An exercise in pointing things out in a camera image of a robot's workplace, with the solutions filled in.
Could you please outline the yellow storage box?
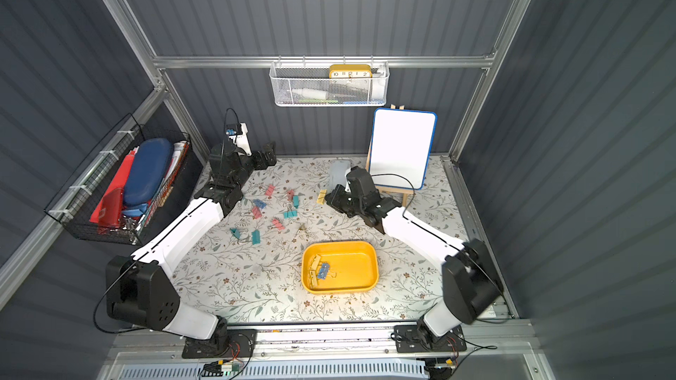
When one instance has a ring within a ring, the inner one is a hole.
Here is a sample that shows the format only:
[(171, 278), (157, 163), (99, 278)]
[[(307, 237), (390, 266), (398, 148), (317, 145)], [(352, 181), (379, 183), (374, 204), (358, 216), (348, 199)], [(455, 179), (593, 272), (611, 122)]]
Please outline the yellow storage box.
[[(311, 277), (314, 255), (330, 265), (328, 277)], [(332, 241), (311, 244), (303, 253), (301, 281), (306, 291), (315, 294), (348, 294), (372, 290), (380, 280), (375, 248), (364, 241)]]

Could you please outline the blue binder clip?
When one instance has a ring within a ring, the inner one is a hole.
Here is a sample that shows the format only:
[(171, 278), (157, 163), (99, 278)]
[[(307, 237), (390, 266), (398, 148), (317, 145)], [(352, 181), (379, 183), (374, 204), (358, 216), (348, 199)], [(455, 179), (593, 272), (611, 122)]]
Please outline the blue binder clip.
[(253, 204), (259, 209), (265, 209), (267, 204), (262, 200), (252, 200)]
[(319, 266), (316, 277), (319, 280), (325, 280), (328, 277), (329, 270), (330, 265), (327, 262), (322, 262)]

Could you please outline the yellow binder clip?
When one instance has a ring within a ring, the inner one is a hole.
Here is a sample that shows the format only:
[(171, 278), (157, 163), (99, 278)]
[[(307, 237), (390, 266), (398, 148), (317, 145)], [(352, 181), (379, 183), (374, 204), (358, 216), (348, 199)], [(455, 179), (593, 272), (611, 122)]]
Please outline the yellow binder clip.
[(318, 255), (318, 254), (314, 255), (312, 260), (311, 260), (311, 264), (310, 264), (310, 268), (309, 268), (309, 274), (310, 274), (311, 277), (317, 276), (318, 272), (320, 271), (320, 265), (321, 265), (320, 255)]

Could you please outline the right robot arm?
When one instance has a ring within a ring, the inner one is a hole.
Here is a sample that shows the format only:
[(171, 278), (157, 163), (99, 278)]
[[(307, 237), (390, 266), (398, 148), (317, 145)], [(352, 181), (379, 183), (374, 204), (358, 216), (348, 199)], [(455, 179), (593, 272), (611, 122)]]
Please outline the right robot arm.
[(503, 295), (503, 283), (484, 242), (464, 242), (424, 223), (406, 205), (381, 195), (364, 168), (345, 169), (328, 192), (326, 204), (345, 216), (360, 217), (438, 269), (442, 298), (417, 321), (417, 339), (424, 346), (430, 347), (462, 324), (473, 324)]

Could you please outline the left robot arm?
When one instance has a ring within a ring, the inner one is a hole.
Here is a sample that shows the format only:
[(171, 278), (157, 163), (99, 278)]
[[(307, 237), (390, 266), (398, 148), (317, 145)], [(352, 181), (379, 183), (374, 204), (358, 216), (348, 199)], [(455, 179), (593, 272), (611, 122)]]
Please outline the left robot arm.
[(251, 175), (276, 165), (275, 142), (253, 151), (243, 145), (245, 138), (244, 130), (238, 129), (214, 146), (209, 154), (211, 177), (195, 192), (186, 209), (132, 255), (110, 260), (107, 289), (100, 300), (109, 318), (192, 340), (215, 337), (223, 320), (184, 304), (172, 278), (202, 236), (243, 199)]

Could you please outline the pink binder clip top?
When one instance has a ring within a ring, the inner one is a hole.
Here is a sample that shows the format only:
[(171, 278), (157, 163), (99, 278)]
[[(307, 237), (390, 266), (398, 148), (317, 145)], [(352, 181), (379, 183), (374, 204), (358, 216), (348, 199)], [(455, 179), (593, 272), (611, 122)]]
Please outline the pink binder clip top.
[(268, 187), (266, 188), (266, 191), (265, 191), (264, 195), (266, 195), (267, 197), (271, 197), (272, 195), (274, 195), (275, 189), (276, 189), (276, 188), (275, 188), (274, 185), (268, 185)]

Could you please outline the pink binder clip lower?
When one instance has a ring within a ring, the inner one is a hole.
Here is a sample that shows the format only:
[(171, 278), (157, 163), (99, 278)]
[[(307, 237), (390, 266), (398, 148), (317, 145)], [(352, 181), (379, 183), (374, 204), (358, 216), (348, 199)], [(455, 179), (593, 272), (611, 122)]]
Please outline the pink binder clip lower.
[(282, 221), (279, 220), (278, 218), (273, 218), (273, 219), (272, 219), (272, 224), (273, 224), (273, 226), (274, 226), (276, 229), (278, 229), (280, 232), (282, 232), (283, 230), (285, 230), (284, 224), (283, 224)]

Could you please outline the light blue plastic case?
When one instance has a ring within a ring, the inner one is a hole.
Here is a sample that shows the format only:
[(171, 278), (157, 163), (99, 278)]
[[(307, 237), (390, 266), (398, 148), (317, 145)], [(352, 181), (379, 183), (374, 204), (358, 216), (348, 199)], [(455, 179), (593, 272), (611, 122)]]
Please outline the light blue plastic case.
[(336, 160), (332, 163), (328, 173), (327, 191), (333, 192), (337, 186), (347, 186), (347, 174), (351, 170), (350, 160)]

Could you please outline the wooden easel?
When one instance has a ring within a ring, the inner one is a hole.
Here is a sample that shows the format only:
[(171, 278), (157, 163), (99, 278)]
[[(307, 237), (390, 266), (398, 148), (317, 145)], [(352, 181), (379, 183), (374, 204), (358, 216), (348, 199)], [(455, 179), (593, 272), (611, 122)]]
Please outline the wooden easel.
[[(365, 168), (367, 171), (371, 170), (371, 155), (373, 154), (373, 138), (371, 138), (369, 143), (369, 150), (367, 153)], [(380, 193), (389, 194), (389, 195), (401, 195), (401, 204), (408, 205), (412, 202), (413, 193), (406, 188), (393, 188), (392, 186), (377, 186)]]

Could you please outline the blue oval pouch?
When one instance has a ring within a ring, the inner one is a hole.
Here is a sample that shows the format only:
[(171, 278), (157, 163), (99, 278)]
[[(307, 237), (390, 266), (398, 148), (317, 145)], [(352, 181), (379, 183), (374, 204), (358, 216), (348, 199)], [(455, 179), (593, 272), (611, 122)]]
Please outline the blue oval pouch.
[(126, 208), (149, 202), (163, 181), (174, 153), (165, 138), (144, 141), (138, 148), (123, 194)]

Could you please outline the yellow clock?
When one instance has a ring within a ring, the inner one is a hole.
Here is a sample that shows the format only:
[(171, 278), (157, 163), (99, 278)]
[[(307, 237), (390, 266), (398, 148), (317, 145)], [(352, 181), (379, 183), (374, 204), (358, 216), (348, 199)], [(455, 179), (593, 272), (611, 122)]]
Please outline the yellow clock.
[(368, 64), (333, 64), (329, 68), (330, 79), (368, 79), (373, 77), (373, 70)]

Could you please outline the whiteboard with blue frame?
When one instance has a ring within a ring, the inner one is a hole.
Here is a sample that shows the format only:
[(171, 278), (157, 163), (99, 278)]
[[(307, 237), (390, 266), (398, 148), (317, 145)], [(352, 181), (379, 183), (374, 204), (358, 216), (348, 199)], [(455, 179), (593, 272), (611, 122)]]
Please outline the whiteboard with blue frame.
[(367, 171), (377, 186), (423, 187), (437, 120), (433, 112), (376, 109)]

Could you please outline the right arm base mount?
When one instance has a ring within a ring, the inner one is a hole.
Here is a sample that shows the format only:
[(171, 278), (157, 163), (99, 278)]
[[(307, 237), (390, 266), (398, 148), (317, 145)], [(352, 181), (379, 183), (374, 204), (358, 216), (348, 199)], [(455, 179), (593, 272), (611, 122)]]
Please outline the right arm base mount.
[(390, 339), (400, 354), (456, 354), (468, 348), (461, 327), (454, 327), (444, 336), (436, 336), (423, 325), (396, 325)]

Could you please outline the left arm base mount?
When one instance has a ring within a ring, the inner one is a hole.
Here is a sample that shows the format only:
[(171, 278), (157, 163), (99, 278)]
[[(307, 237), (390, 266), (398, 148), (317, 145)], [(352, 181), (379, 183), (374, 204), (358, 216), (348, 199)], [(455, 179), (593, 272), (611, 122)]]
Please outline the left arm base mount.
[(216, 331), (208, 340), (185, 339), (182, 359), (249, 358), (253, 355), (258, 332), (255, 329)]

